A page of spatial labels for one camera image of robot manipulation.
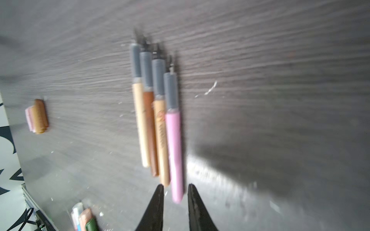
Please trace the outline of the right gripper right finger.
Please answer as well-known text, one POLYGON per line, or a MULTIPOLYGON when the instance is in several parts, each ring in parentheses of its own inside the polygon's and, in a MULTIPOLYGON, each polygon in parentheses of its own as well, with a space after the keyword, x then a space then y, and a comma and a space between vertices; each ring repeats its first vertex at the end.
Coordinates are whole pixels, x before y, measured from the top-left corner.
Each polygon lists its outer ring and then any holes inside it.
POLYGON ((194 184, 188 186, 190 231, 218 231, 194 184))

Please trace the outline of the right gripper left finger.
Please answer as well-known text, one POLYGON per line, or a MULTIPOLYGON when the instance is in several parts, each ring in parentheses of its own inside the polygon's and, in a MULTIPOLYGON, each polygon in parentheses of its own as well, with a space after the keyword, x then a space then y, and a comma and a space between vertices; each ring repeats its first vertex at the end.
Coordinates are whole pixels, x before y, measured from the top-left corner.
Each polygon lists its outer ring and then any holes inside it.
POLYGON ((159 184, 140 220, 136 231, 162 231, 164 209, 164 186, 159 184))

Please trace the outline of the green capped brown pen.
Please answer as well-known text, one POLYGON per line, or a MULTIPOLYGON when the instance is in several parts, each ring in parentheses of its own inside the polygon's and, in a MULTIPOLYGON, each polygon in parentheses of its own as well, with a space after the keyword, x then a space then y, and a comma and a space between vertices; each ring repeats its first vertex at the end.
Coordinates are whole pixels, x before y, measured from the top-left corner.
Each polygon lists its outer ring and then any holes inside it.
POLYGON ((91 218, 85 225, 86 231, 99 231, 95 217, 91 218))

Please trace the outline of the pink pen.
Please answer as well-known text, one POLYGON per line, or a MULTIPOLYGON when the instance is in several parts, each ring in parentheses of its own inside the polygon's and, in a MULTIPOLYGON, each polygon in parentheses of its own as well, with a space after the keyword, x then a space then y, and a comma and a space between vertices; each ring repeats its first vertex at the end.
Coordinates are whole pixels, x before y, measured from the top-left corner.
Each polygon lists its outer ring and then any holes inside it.
POLYGON ((184 196, 183 157, 181 138, 181 113, 179 104, 178 79, 174 61, 169 60, 164 74, 166 101, 166 131, 171 174, 173 202, 180 204, 184 196))

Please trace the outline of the tan pen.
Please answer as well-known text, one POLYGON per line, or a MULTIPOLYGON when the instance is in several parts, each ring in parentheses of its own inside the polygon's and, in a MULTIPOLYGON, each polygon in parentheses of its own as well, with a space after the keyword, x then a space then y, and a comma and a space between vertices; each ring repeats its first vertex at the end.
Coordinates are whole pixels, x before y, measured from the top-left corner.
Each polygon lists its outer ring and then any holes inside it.
POLYGON ((152 72, 154 86, 154 119, 157 139, 157 156, 160 182, 164 187, 170 185, 168 144, 165 122, 165 88, 164 73, 166 71, 165 53, 158 43, 153 47, 152 72))

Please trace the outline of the tan pen cap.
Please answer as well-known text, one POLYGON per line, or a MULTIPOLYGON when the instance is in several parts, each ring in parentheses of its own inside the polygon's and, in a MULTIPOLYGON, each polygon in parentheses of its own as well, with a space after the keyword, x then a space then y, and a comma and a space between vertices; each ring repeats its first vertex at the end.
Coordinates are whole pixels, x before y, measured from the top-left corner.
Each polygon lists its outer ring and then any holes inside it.
POLYGON ((47 114, 43 103, 35 103, 31 109, 33 125, 36 134, 44 133, 49 127, 47 114))

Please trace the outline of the dark brown pen cap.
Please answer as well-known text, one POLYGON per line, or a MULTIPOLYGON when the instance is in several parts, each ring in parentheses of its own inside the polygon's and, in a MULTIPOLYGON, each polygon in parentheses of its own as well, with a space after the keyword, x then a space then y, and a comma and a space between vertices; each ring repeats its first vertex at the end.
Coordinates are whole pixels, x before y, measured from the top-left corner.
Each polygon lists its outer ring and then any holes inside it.
POLYGON ((45 103, 41 99, 35 99, 34 101, 34 109, 36 113, 36 118, 42 128, 49 127, 49 121, 47 117, 45 103))

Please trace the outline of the ochre capped brown pen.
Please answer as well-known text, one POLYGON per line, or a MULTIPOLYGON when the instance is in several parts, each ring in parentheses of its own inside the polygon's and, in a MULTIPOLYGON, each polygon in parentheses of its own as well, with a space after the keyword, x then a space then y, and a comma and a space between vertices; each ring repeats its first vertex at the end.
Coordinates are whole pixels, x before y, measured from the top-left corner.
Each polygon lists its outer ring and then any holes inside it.
POLYGON ((154 122, 154 92, 153 92, 153 72, 152 72, 152 47, 148 38, 142 38, 142 50, 140 52, 140 67, 143 78, 145 121, 147 125, 147 138, 151 174, 153 177, 159 176, 156 132, 154 122))

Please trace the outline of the light pink pen cap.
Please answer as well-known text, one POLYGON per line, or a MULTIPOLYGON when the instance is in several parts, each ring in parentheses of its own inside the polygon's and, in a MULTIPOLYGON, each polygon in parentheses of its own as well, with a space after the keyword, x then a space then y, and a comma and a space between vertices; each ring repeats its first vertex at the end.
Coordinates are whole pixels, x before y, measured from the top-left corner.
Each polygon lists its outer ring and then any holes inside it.
POLYGON ((26 120, 27 120, 29 130, 31 132, 35 133, 36 130, 35 130, 35 126, 34 126, 34 123, 33 123, 32 110, 33 110, 33 106, 28 107, 25 110, 25 115, 26 115, 26 120))

